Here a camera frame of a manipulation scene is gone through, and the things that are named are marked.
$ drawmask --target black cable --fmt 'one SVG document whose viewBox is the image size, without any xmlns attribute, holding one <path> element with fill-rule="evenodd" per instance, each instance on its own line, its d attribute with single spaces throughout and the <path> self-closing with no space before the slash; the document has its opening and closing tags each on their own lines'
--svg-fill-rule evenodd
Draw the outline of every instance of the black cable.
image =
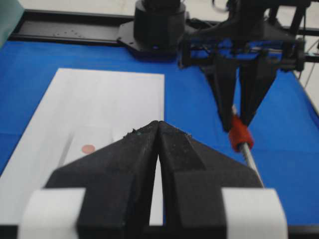
<svg viewBox="0 0 319 239">
<path fill-rule="evenodd" d="M 228 11 L 229 11 L 228 8 L 223 9 L 223 8 L 217 7 L 216 4 L 215 4 L 215 0 L 212 0 L 211 2 L 212 2 L 212 4 L 213 4 L 213 8 L 214 8 L 216 11 L 221 12 L 221 13 L 225 13 L 225 12 L 228 12 Z"/>
<path fill-rule="evenodd" d="M 304 15 L 304 41 L 306 40 L 306 17 L 307 17 L 307 9 L 305 8 L 305 15 Z"/>
<path fill-rule="evenodd" d="M 305 14 L 304 14 L 304 42 L 306 41 L 306 16 L 307 16 L 307 9 L 305 8 Z M 299 77 L 298 77 L 298 81 L 300 81 L 302 74 L 303 74 L 303 72 L 300 71 Z"/>
<path fill-rule="evenodd" d="M 314 44 L 311 45 L 311 47 L 309 47 L 309 49 L 306 51 L 307 53 L 310 52 L 311 49 L 313 49 L 313 47 L 319 42 L 319 39 L 317 41 L 314 42 Z"/>
<path fill-rule="evenodd" d="M 315 63 L 313 63 L 313 66 L 312 66 L 312 68 L 311 68 L 311 70 L 310 70 L 310 73 L 309 73 L 309 75 L 308 75 L 308 79 L 307 79 L 307 81 L 306 81 L 306 83 L 305 83 L 305 87 L 304 87 L 304 88 L 307 87 L 307 85 L 308 85 L 308 83 L 309 83 L 309 80 L 310 80 L 310 78 L 311 78 L 311 75 L 313 74 L 314 68 L 315 68 Z"/>
<path fill-rule="evenodd" d="M 205 23 L 205 24 L 206 24 L 207 26 L 209 26 L 209 27 L 213 27 L 213 25 L 210 24 L 209 22 L 200 20 L 200 19 L 198 19 L 198 18 L 196 18 L 196 17 L 193 17 L 193 18 L 191 19 L 191 21 L 199 21 L 199 22 Z"/>
</svg>

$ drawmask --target white paper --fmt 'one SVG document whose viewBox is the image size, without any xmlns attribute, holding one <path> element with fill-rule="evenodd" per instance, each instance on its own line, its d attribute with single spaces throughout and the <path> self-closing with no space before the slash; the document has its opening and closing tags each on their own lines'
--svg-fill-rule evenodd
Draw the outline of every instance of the white paper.
<svg viewBox="0 0 319 239">
<path fill-rule="evenodd" d="M 117 141 L 163 118 L 164 75 L 59 69 L 0 178 L 0 224 L 20 222 L 78 127 L 110 127 Z"/>
<path fill-rule="evenodd" d="M 287 239 L 286 216 L 274 189 L 222 188 L 227 239 Z"/>
<path fill-rule="evenodd" d="M 35 191 L 18 228 L 18 239 L 77 239 L 76 222 L 85 188 Z"/>
<path fill-rule="evenodd" d="M 75 129 L 75 133 L 65 159 L 61 159 L 61 164 L 65 165 L 88 155 L 89 153 L 83 151 L 85 146 L 91 146 L 94 148 L 94 151 L 97 151 L 113 142 L 114 140 L 111 128 L 78 127 Z"/>
</svg>

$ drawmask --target white tape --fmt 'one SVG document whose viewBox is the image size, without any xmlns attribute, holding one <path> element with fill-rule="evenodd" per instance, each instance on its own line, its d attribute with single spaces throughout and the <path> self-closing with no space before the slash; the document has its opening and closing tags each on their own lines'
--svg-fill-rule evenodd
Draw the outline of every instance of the white tape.
<svg viewBox="0 0 319 239">
<path fill-rule="evenodd" d="M 77 239 L 84 188 L 35 191 L 24 211 L 18 239 Z"/>
<path fill-rule="evenodd" d="M 287 239 L 287 221 L 274 189 L 222 188 L 227 239 Z"/>
</svg>

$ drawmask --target white floor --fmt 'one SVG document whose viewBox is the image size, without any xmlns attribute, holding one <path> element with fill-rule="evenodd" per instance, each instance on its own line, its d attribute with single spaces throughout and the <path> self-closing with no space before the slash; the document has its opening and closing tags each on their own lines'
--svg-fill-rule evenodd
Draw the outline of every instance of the white floor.
<svg viewBox="0 0 319 239">
<path fill-rule="evenodd" d="M 75 11 L 103 14 L 123 14 L 134 15 L 134 5 L 136 0 L 19 0 L 24 8 Z M 216 5 L 220 8 L 225 6 L 227 0 L 216 0 Z M 212 8 L 211 0 L 185 0 L 187 10 L 191 17 L 203 20 L 225 20 L 226 13 L 220 13 Z M 313 2 L 307 11 L 307 27 L 319 28 L 318 23 L 319 3 Z M 279 21 L 282 25 L 290 25 L 293 19 L 294 9 L 282 7 L 279 10 Z M 309 48 L 318 37 L 307 37 L 306 49 Z M 316 52 L 316 46 L 310 52 Z M 301 77 L 302 85 L 305 85 L 313 64 L 307 63 Z M 319 111 L 319 66 L 314 67 L 312 76 L 307 85 L 306 91 L 310 96 L 314 106 Z"/>
</svg>

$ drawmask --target black cylindrical motor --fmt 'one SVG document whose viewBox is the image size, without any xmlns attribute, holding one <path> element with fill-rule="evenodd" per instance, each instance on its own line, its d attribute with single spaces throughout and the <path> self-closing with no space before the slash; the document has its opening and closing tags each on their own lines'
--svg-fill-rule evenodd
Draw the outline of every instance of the black cylindrical motor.
<svg viewBox="0 0 319 239">
<path fill-rule="evenodd" d="M 180 0 L 137 1 L 134 38 L 153 49 L 177 46 L 185 31 L 185 9 Z"/>
</svg>

